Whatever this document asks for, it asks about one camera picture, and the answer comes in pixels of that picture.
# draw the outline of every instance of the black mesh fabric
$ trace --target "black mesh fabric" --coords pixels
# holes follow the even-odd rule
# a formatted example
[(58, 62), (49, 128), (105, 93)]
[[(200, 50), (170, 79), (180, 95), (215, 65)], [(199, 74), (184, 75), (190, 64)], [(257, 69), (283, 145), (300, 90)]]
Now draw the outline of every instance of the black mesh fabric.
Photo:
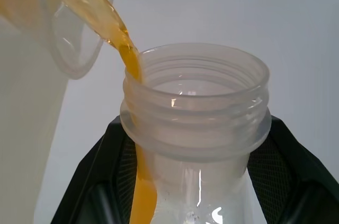
[(293, 174), (270, 136), (251, 153), (247, 168), (267, 223), (278, 223), (291, 194)]
[(117, 172), (117, 197), (122, 224), (128, 224), (131, 216), (137, 173), (137, 155), (134, 142), (126, 136)]

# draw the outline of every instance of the black holder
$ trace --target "black holder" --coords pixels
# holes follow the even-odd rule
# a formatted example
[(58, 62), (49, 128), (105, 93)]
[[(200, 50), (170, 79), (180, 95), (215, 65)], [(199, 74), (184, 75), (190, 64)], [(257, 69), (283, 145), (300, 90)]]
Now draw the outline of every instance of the black holder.
[[(267, 224), (338, 224), (339, 184), (285, 124), (272, 117), (248, 172)], [(129, 224), (137, 158), (120, 118), (83, 158), (52, 224)]]

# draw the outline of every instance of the orange liquid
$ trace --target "orange liquid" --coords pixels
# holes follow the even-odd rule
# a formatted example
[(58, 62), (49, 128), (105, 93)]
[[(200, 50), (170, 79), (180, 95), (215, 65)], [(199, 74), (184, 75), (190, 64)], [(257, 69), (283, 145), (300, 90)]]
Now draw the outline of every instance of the orange liquid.
[[(108, 0), (62, 0), (101, 38), (116, 48), (126, 70), (142, 82), (139, 52), (132, 43), (125, 24)], [(138, 171), (130, 224), (149, 224), (157, 203), (157, 192), (146, 166), (142, 149), (136, 146)]]

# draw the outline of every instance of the translucent bottle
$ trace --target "translucent bottle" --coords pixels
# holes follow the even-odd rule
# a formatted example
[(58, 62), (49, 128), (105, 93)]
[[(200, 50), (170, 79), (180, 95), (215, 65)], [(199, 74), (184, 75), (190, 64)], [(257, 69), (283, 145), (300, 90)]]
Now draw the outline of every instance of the translucent bottle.
[(126, 73), (121, 122), (156, 186), (151, 223), (251, 223), (244, 173), (271, 125), (266, 65), (200, 43), (150, 49), (140, 59), (145, 85)]
[(33, 223), (68, 79), (102, 43), (60, 0), (0, 0), (0, 223)]

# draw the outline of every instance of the white wall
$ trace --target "white wall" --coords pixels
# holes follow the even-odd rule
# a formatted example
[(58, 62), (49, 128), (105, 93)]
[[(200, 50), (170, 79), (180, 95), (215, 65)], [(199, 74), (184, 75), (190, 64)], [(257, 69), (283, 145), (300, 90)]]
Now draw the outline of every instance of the white wall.
[[(140, 50), (209, 42), (261, 58), (272, 74), (272, 114), (339, 181), (339, 0), (114, 0), (114, 5)], [(69, 83), (36, 224), (50, 221), (78, 162), (119, 114), (122, 80), (119, 55), (105, 45), (93, 70)]]

